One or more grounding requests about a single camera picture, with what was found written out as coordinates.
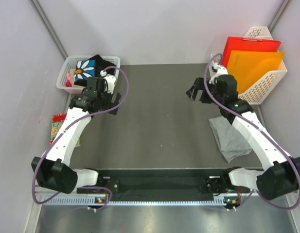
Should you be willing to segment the grey t shirt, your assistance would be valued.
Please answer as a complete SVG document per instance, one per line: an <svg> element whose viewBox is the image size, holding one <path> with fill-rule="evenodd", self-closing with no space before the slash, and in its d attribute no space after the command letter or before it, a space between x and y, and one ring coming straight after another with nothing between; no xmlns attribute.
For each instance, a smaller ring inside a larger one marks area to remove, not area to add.
<svg viewBox="0 0 300 233"><path fill-rule="evenodd" d="M252 148L249 143L223 116L209 119L209 124L219 151L228 163L250 154Z"/></svg>

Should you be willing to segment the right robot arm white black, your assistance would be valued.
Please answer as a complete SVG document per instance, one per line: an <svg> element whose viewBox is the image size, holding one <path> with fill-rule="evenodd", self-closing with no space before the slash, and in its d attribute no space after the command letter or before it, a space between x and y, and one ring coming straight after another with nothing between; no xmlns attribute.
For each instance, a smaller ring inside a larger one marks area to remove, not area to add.
<svg viewBox="0 0 300 233"><path fill-rule="evenodd" d="M252 106L239 98L235 78L223 74L210 83L197 77L186 95L194 101L199 91L202 92L199 101L218 106L222 119L245 140L262 165L261 171L226 169L221 178L222 188L227 192L239 186L254 189L267 201L298 191L297 202L300 202L300 157L293 158L275 142Z"/></svg>

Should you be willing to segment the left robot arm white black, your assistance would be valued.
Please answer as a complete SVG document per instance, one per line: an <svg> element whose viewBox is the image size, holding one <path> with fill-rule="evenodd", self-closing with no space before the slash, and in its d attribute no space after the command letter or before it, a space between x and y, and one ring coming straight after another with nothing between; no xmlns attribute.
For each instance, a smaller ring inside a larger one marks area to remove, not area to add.
<svg viewBox="0 0 300 233"><path fill-rule="evenodd" d="M45 159L35 157L32 161L36 181L40 187L57 192L70 194L74 189L88 186L93 192L104 188L104 180L99 178L99 172L94 169L70 168L71 156L82 134L82 131L92 119L92 114L111 110L121 100L121 94L116 95L112 102L113 91L117 78L106 75L103 78L90 77L87 86L81 94L76 94L70 101L64 122L52 142L52 148Z"/></svg>

